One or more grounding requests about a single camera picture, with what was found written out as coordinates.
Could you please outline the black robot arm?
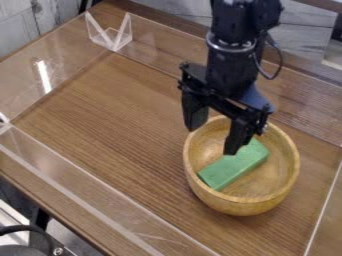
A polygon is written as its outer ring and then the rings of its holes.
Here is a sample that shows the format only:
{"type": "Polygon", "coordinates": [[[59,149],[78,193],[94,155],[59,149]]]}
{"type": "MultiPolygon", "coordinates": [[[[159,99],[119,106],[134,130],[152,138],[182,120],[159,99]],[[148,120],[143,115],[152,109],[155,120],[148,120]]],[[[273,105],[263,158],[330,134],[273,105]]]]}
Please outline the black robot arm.
{"type": "Polygon", "coordinates": [[[274,106],[257,89],[257,79],[275,79],[262,68],[266,46],[277,47],[270,30],[279,25],[281,0],[210,0],[213,22],[206,34],[207,62],[181,64],[183,120],[189,130],[215,110],[231,120],[223,153],[234,155],[265,133],[274,106]]]}

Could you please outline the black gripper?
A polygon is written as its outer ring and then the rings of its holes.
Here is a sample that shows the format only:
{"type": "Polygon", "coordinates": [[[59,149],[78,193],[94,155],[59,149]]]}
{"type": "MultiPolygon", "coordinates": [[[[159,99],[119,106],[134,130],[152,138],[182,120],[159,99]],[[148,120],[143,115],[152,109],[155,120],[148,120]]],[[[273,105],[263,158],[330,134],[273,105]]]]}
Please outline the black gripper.
{"type": "Polygon", "coordinates": [[[257,89],[262,74],[261,58],[267,36],[227,43],[213,32],[206,36],[207,64],[181,64],[182,110],[185,125],[190,131],[199,129],[209,119],[213,108],[231,121],[223,154],[235,155],[249,144],[253,134],[263,132],[274,107],[257,89]]]}

